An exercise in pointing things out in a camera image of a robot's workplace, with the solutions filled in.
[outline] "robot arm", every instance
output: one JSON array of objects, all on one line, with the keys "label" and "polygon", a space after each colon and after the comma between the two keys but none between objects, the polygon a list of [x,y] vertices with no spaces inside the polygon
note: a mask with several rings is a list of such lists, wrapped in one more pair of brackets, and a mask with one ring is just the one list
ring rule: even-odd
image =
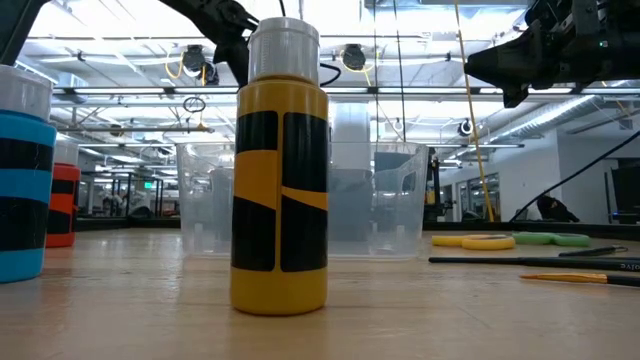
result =
[{"label": "robot arm", "polygon": [[537,0],[529,28],[504,45],[469,56],[465,72],[499,87],[505,107],[529,86],[640,78],[640,0]]},{"label": "robot arm", "polygon": [[216,44],[213,63],[226,62],[239,87],[248,82],[249,49],[242,34],[255,31],[258,19],[233,0],[160,0],[191,20]]},{"label": "robot arm", "polygon": [[[249,49],[242,36],[258,19],[233,0],[159,0],[191,20],[216,44],[214,64],[227,62],[239,87],[249,77]],[[48,0],[0,1],[0,64],[13,65],[42,5]]]}]

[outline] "tape roll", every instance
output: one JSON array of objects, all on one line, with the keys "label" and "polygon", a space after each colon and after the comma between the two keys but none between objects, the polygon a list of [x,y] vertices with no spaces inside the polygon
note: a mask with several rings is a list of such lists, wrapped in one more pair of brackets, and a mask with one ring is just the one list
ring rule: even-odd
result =
[{"label": "tape roll", "polygon": [[553,234],[553,243],[559,246],[588,247],[591,238],[582,234]]},{"label": "tape roll", "polygon": [[521,232],[514,233],[513,238],[516,240],[516,244],[521,245],[548,245],[555,239],[555,234],[550,233],[530,233]]},{"label": "tape roll", "polygon": [[515,246],[515,239],[506,235],[470,235],[462,241],[467,250],[507,250]]},{"label": "tape roll", "polygon": [[467,237],[464,235],[458,235],[458,236],[432,236],[431,237],[431,244],[433,246],[462,246],[462,240],[466,239]]}]

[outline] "pen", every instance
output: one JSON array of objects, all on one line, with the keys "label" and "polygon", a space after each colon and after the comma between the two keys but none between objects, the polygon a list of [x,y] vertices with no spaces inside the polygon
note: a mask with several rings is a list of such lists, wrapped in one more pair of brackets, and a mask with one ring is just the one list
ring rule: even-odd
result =
[{"label": "pen", "polygon": [[566,273],[566,274],[527,274],[527,275],[520,275],[520,277],[523,279],[531,279],[531,280],[550,280],[550,281],[612,284],[612,285],[640,287],[640,278],[631,277],[631,276]]}]

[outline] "white bottle cap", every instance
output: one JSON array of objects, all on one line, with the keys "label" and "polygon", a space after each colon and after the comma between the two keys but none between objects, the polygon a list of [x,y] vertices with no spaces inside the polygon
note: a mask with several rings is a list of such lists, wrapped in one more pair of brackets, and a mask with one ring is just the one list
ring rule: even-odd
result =
[{"label": "white bottle cap", "polygon": [[10,110],[49,121],[51,81],[42,76],[0,65],[0,110]]},{"label": "white bottle cap", "polygon": [[287,17],[262,20],[249,49],[249,82],[279,75],[318,84],[320,35],[306,22]]}]

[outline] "yellow bottle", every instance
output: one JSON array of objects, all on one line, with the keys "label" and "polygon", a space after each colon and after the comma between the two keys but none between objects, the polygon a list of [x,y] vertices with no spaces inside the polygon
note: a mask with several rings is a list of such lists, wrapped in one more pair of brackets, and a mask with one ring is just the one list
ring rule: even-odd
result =
[{"label": "yellow bottle", "polygon": [[238,94],[231,304],[259,315],[321,308],[327,296],[328,98],[318,32],[260,22]]}]

